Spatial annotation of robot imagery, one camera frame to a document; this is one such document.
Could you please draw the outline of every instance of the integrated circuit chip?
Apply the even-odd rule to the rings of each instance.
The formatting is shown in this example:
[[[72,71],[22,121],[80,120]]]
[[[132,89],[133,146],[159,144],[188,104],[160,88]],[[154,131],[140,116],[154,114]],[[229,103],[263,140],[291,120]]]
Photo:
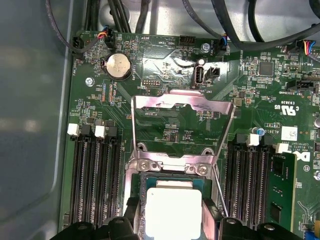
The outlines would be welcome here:
[[[275,159],[273,161],[273,172],[278,176],[282,176],[284,174],[284,162],[279,159]]]
[[[271,203],[270,207],[270,216],[273,220],[275,220],[277,223],[280,222],[281,218],[281,207],[277,206],[274,202]]]
[[[93,117],[88,117],[87,119],[86,119],[86,123],[87,124],[93,124],[95,122],[95,119],[93,118]]]
[[[234,105],[236,105],[237,107],[241,107],[242,106],[242,98],[241,97],[235,97],[233,99],[233,103]]]
[[[260,62],[259,75],[273,76],[274,75],[274,63],[269,61]]]

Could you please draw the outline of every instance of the green circuit board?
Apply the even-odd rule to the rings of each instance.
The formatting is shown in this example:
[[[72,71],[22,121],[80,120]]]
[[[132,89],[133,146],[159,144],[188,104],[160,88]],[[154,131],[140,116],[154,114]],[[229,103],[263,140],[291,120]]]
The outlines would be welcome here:
[[[96,34],[86,31],[80,37],[88,43]],[[216,57],[200,50],[203,43],[213,44],[211,39],[196,38],[192,46],[180,46],[179,39],[116,33],[115,52],[126,54],[132,63],[132,74],[124,81],[112,80],[101,69],[101,58],[111,54],[103,40],[84,54],[84,60],[73,62],[68,122],[91,125],[93,130],[96,120],[117,127],[121,143],[117,214],[122,214],[125,163],[133,150],[132,96],[161,96],[171,89],[193,89],[190,65],[205,58],[204,68],[217,68],[220,74],[198,90],[208,100],[236,105],[227,139],[232,140],[236,134],[248,135],[258,127],[273,137],[273,144],[289,144],[289,150],[297,156],[291,229],[303,236],[320,211],[320,181],[314,178],[320,170],[320,149],[315,148],[320,132],[314,126],[320,115],[320,98],[318,87],[315,91],[287,91],[286,83],[305,74],[318,78],[320,63],[311,62],[302,54],[287,54],[286,46],[263,52],[233,51],[228,46],[223,57]],[[320,55],[320,50],[315,48],[313,53]],[[94,79],[94,85],[87,86],[86,78]],[[141,109],[136,117],[137,141],[145,143],[151,152],[177,157],[198,155],[206,147],[217,147],[224,122],[216,112],[196,112],[188,105],[177,104],[168,110]],[[74,148],[75,143],[67,141],[60,229],[68,221],[65,215],[70,211]],[[218,162],[222,173],[226,152],[225,144]]]

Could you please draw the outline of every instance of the black connector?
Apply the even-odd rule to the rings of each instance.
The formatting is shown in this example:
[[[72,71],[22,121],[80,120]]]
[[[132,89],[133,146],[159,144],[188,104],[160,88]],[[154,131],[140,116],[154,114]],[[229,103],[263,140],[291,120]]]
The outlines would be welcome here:
[[[287,54],[299,54],[304,52],[304,41],[298,40],[286,46]]]
[[[180,36],[179,46],[194,47],[196,45],[195,36]]]
[[[313,81],[308,80],[293,80],[290,82],[287,82],[285,85],[285,88],[287,91],[289,90],[298,90],[298,91],[305,91],[309,90],[314,92],[316,87],[316,83]]]
[[[114,31],[112,28],[106,29],[107,36],[104,37],[104,43],[108,47],[108,49],[115,49],[115,38],[114,38]]]
[[[75,36],[72,38],[72,45],[73,45],[73,47],[75,47],[77,49],[83,49],[85,47],[85,42],[82,40],[81,37]],[[78,59],[78,60],[85,59],[85,56],[83,53],[72,51],[72,55],[75,59]]]

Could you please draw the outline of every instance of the capacitor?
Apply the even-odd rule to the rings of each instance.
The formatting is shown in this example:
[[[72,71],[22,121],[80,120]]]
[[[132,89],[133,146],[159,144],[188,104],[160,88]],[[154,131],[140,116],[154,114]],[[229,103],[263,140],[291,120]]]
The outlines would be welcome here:
[[[102,69],[114,80],[123,81],[132,73],[132,64],[123,53],[109,55],[101,62]]]
[[[263,128],[254,127],[252,129],[252,133],[258,134],[259,137],[263,137],[266,134],[266,130],[264,130]]]
[[[320,117],[317,117],[314,122],[313,122],[314,126],[318,129],[320,129]]]

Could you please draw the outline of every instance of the white label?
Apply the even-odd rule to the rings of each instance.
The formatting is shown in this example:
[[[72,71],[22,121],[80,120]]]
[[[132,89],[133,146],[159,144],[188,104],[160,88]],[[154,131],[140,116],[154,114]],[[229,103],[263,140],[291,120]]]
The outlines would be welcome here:
[[[303,162],[310,162],[310,152],[304,151],[302,153],[294,151],[293,154],[296,155],[296,160],[302,160]]]
[[[298,140],[298,128],[295,126],[283,126],[281,128],[281,140],[282,141],[297,141]]]
[[[288,105],[274,105],[275,110],[281,110],[280,114],[285,116],[295,116],[299,111],[299,107],[288,106]]]

